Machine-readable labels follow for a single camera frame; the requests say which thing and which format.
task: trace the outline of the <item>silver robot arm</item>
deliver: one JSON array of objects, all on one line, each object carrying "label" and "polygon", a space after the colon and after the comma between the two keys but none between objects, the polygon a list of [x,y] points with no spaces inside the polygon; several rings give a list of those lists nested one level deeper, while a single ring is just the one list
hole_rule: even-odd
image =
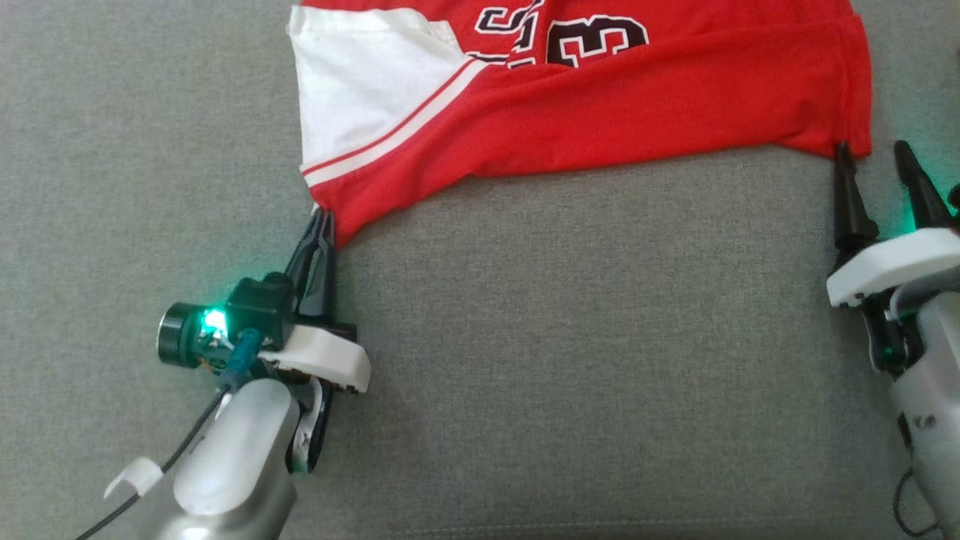
[{"label": "silver robot arm", "polygon": [[[830,303],[858,309],[875,370],[893,378],[911,468],[894,500],[894,517],[914,537],[936,530],[960,540],[960,219],[954,218],[903,141],[894,146],[917,230],[879,241],[853,179],[846,146],[837,148],[834,240],[840,255],[827,280]],[[950,193],[960,204],[960,189]],[[913,477],[936,515],[914,530],[900,517],[899,496]]]},{"label": "silver robot arm", "polygon": [[917,312],[924,355],[893,384],[909,429],[913,475],[947,538],[960,538],[960,294]]},{"label": "silver robot arm", "polygon": [[297,499],[286,457],[299,420],[283,383],[240,388],[172,481],[144,497],[141,540],[278,538]]}]

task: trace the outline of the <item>printed number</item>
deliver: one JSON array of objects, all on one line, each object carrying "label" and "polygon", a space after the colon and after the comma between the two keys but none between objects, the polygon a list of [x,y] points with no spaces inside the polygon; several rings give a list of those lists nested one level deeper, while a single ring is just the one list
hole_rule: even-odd
[{"label": "printed number", "polygon": [[647,42],[647,29],[630,17],[594,15],[554,21],[547,35],[546,60],[582,67]]},{"label": "printed number", "polygon": [[[542,6],[545,0],[533,0],[526,8],[519,8],[510,12],[507,8],[484,8],[477,17],[473,29],[479,34],[519,34],[511,49],[514,53],[525,53],[534,48],[534,34],[537,31],[537,20],[540,17],[535,9]],[[506,63],[509,55],[486,55],[471,51],[467,54],[482,61],[492,63]],[[533,63],[534,60],[519,59],[510,62],[510,66]]]}]

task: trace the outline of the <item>gray couch cushion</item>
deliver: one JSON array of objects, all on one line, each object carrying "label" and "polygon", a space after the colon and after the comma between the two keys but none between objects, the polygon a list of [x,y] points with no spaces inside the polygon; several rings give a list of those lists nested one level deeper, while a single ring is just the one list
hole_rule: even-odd
[{"label": "gray couch cushion", "polygon": [[[957,19],[857,4],[859,178],[893,233],[895,137],[957,178]],[[115,507],[101,490],[165,458],[213,384],[156,361],[160,313],[285,263],[310,210],[287,7],[0,8],[3,538]],[[827,160],[744,149],[467,181],[369,227],[339,290],[370,393],[334,404],[283,538],[897,537],[887,383],[824,289],[829,182]]]}]

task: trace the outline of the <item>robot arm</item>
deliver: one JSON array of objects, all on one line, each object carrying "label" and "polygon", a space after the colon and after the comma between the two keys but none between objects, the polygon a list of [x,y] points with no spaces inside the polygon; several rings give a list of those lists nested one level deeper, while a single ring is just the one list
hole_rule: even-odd
[{"label": "robot arm", "polygon": [[107,494],[126,480],[138,495],[80,538],[141,497],[143,540],[278,538],[297,498],[290,475],[316,466],[334,391],[366,392],[370,382],[356,328],[334,317],[334,257],[333,215],[317,209],[283,273],[241,280],[221,307],[170,307],[157,353],[217,376],[216,419],[174,478],[167,471],[217,401],[162,468],[135,460]]},{"label": "robot arm", "polygon": [[[856,187],[846,145],[837,148],[834,239],[840,254],[827,280],[830,303],[859,309],[875,369],[894,380],[912,475],[939,529],[960,539],[960,235],[957,222],[917,163],[909,145],[895,145],[898,171],[911,197],[918,229],[878,241]],[[950,193],[952,203],[960,195]]]}]

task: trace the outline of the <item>basketball jersey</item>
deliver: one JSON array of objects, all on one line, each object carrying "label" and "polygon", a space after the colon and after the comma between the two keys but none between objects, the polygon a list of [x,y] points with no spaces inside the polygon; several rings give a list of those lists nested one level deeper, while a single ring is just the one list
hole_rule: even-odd
[{"label": "basketball jersey", "polygon": [[470,175],[871,150],[846,0],[307,0],[287,32],[301,172],[340,245]]}]

